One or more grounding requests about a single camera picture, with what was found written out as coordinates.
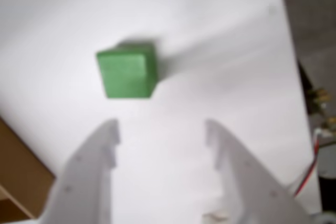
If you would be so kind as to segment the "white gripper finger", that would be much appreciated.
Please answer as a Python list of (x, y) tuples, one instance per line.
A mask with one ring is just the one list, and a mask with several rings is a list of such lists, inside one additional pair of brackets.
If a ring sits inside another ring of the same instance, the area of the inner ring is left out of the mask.
[(230, 223), (312, 223), (303, 207), (241, 141), (207, 120), (206, 143), (220, 175)]
[(54, 182), (40, 223), (112, 223), (112, 171), (119, 143), (116, 119), (86, 138)]

